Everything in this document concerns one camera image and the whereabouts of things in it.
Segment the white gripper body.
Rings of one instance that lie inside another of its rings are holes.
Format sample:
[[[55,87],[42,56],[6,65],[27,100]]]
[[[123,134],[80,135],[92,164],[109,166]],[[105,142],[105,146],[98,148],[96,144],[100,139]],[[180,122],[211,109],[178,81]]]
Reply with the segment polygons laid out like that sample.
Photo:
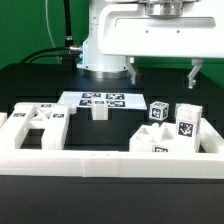
[[[109,55],[224,58],[224,0],[182,0],[181,14],[165,16],[148,0],[110,2],[98,46]]]

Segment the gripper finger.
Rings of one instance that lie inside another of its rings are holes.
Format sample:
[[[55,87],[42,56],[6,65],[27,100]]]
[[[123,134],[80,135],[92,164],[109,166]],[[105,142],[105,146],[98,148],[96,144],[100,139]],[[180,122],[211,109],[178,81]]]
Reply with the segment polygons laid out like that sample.
[[[131,75],[131,83],[133,85],[138,85],[140,80],[140,72],[138,68],[135,66],[135,58],[131,56],[127,56],[126,65],[128,68],[128,72]]]
[[[194,58],[192,60],[192,70],[187,75],[187,86],[189,89],[192,89],[194,85],[196,84],[195,77],[200,71],[201,67],[203,66],[203,60],[201,58]]]

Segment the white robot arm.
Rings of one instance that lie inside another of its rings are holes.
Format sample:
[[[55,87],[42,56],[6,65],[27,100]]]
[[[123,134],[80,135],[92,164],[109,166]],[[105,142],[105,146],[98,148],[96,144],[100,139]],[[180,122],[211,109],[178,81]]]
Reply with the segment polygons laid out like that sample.
[[[190,58],[188,86],[206,58],[224,58],[224,0],[90,0],[80,69],[99,78],[134,68],[136,57]]]

